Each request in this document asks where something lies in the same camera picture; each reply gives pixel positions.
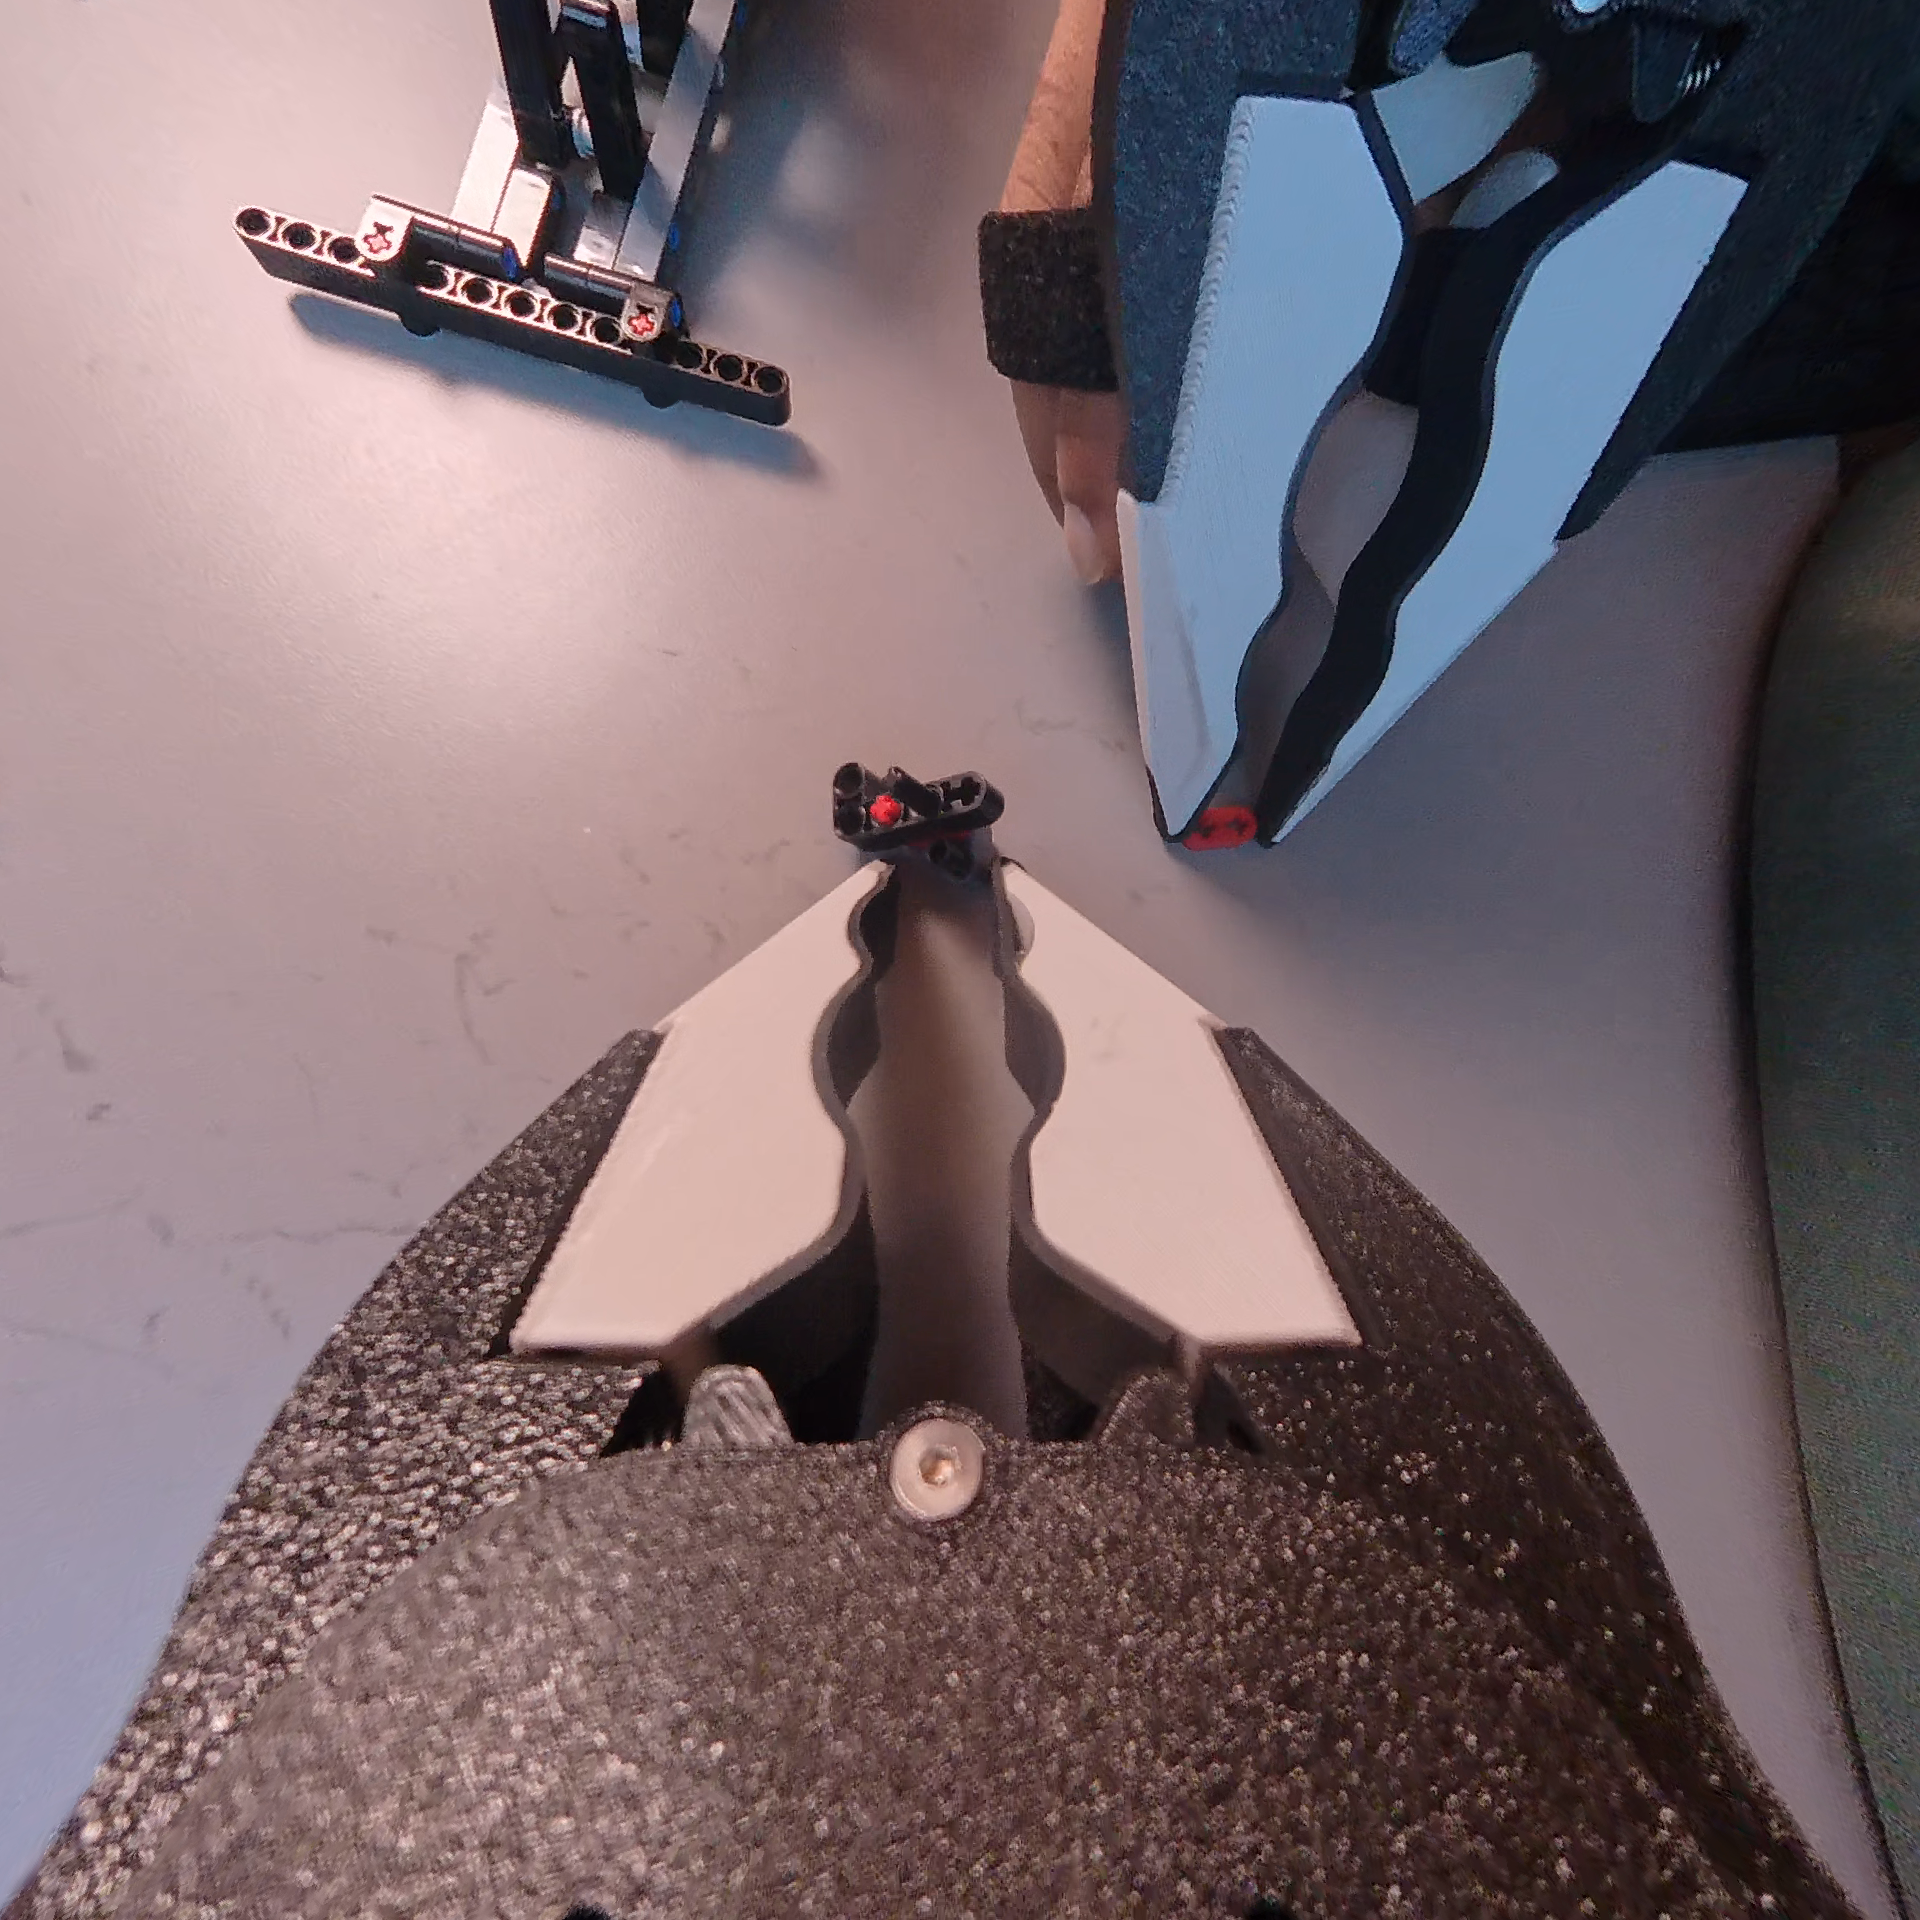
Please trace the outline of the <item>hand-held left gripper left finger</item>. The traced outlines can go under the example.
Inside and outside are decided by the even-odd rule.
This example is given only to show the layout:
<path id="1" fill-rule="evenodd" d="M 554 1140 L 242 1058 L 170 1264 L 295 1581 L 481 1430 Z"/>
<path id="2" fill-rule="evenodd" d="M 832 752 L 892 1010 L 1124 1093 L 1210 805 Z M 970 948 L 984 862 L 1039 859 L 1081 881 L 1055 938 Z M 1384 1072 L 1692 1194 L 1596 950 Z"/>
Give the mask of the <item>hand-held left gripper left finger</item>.
<path id="1" fill-rule="evenodd" d="M 857 868 L 687 1000 L 512 1323 L 514 1355 L 662 1360 L 835 1256 L 865 1178 L 849 1101 L 878 1046 Z"/>

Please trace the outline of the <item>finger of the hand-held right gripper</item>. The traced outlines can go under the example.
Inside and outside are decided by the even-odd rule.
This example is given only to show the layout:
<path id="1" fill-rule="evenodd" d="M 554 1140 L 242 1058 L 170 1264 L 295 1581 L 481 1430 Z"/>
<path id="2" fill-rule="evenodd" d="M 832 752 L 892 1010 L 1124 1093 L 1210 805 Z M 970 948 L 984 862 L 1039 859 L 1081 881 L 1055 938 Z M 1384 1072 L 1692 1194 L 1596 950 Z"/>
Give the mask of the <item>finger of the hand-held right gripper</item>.
<path id="1" fill-rule="evenodd" d="M 1404 481 L 1342 576 L 1260 788 L 1265 843 L 1552 561 L 1744 193 L 1687 161 L 1587 164 L 1466 234 L 1424 336 Z"/>
<path id="2" fill-rule="evenodd" d="M 1290 510 L 1402 275 L 1409 198 L 1363 101 L 1240 98 L 1159 496 L 1121 494 L 1143 754 L 1168 840 L 1240 741 L 1288 582 Z"/>

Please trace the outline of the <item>small black red lego assembly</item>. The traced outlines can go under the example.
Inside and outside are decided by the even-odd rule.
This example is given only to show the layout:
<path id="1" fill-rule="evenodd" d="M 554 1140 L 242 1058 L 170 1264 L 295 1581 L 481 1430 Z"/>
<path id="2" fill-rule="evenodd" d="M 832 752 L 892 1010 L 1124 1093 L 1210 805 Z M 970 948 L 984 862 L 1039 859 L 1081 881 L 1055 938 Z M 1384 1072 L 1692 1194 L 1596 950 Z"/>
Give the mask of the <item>small black red lego assembly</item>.
<path id="1" fill-rule="evenodd" d="M 892 793 L 904 805 L 904 821 L 889 832 L 870 832 L 867 805 L 875 793 Z M 878 776 L 859 761 L 846 761 L 832 776 L 832 827 L 856 851 L 878 854 L 898 849 L 926 849 L 948 834 L 991 829 L 1004 814 L 1002 790 L 984 776 L 948 776 L 921 781 L 894 766 Z"/>

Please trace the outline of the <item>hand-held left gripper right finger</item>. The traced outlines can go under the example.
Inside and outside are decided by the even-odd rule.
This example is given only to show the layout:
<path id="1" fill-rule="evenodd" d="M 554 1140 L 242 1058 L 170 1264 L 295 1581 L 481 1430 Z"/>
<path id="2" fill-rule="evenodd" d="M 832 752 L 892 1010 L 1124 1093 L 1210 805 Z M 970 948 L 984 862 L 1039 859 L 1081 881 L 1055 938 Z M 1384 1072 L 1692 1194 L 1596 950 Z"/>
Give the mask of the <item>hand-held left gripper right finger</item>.
<path id="1" fill-rule="evenodd" d="M 1195 1000 L 1025 868 L 996 868 L 1014 1306 L 1049 1370 L 1361 1341 Z"/>

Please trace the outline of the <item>grey desk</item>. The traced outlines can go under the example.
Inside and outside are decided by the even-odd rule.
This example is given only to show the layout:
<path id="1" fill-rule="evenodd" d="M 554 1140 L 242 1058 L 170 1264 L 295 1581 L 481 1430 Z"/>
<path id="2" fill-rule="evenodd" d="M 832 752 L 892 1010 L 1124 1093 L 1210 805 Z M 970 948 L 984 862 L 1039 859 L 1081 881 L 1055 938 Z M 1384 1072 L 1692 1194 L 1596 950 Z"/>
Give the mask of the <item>grey desk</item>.
<path id="1" fill-rule="evenodd" d="M 1652 467 L 1282 849 L 1175 854 L 1114 593 L 979 340 L 1046 5 L 772 5 L 689 236 L 790 430 L 290 294 L 234 212 L 443 208 L 481 5 L 4 5 L 4 1893 L 353 1299 L 849 866 L 836 761 L 1255 1026 L 1513 1289 L 1720 1692 L 1892 1915 L 1798 1496 L 1734 905 L 1833 498 Z"/>

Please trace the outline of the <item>brick vehicle model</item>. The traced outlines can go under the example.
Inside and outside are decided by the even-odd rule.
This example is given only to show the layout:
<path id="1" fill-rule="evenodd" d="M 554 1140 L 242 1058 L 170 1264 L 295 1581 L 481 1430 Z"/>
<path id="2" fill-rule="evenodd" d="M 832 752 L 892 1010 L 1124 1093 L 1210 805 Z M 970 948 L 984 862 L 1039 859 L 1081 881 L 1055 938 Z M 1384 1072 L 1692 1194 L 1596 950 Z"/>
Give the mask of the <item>brick vehicle model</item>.
<path id="1" fill-rule="evenodd" d="M 355 228 L 263 206 L 234 227 L 271 275 L 636 387 L 784 426 L 790 377 L 689 334 L 680 265 L 743 5 L 491 3 L 494 84 L 450 212 L 369 201 Z"/>

